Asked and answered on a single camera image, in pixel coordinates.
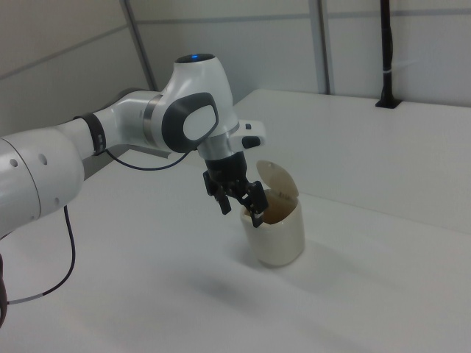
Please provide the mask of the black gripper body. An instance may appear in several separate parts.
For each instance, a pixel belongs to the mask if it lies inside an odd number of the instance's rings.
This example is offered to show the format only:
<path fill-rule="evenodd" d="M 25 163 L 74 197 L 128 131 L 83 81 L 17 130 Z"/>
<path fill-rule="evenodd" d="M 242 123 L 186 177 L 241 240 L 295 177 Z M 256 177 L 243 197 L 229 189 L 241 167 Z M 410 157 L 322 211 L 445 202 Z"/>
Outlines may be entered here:
<path fill-rule="evenodd" d="M 220 159 L 206 160 L 204 179 L 217 183 L 248 183 L 247 162 L 242 151 Z"/>

